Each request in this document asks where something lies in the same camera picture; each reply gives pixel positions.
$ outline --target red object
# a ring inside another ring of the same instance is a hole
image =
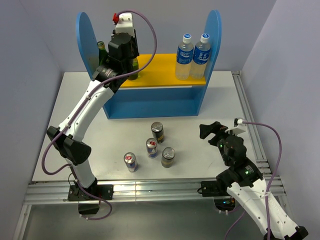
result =
[[[119,22],[119,17],[117,16],[117,14],[113,14],[113,18],[112,21],[114,22],[114,24],[117,24]]]

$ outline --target blue bottle label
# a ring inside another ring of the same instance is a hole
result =
[[[207,51],[201,51],[199,48],[195,47],[193,61],[199,65],[205,64],[209,59],[210,50],[211,49]]]
[[[176,61],[179,64],[189,64],[192,61],[192,55],[194,50],[191,51],[183,51],[178,47],[178,51],[176,52]]]

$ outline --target white bottle cap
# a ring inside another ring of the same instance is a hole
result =
[[[200,42],[203,44],[206,44],[209,42],[209,38],[210,38],[209,34],[204,33],[201,35]]]
[[[182,42],[184,43],[184,44],[189,44],[189,43],[191,43],[191,34],[185,34],[185,35],[183,35],[183,38],[182,38]]]

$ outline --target soda can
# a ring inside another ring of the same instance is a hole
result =
[[[123,160],[129,172],[135,172],[138,170],[138,162],[136,159],[136,155],[132,152],[126,153],[123,157]]]
[[[165,132],[164,132],[164,126],[161,122],[154,122],[151,125],[151,131],[153,138],[156,139],[158,144],[162,143],[165,140]]]
[[[165,168],[170,168],[174,164],[176,152],[172,147],[166,147],[162,151],[161,164]]]
[[[145,144],[146,144],[146,151],[148,153],[148,157],[151,159],[155,158],[158,154],[157,141],[154,138],[149,138]]]

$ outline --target gray floor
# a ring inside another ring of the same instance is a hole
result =
[[[111,216],[99,221],[79,218],[76,204],[35,205],[24,240],[223,240],[242,213],[225,216],[214,210],[213,200],[114,203]],[[246,215],[228,240],[262,240],[254,221]]]

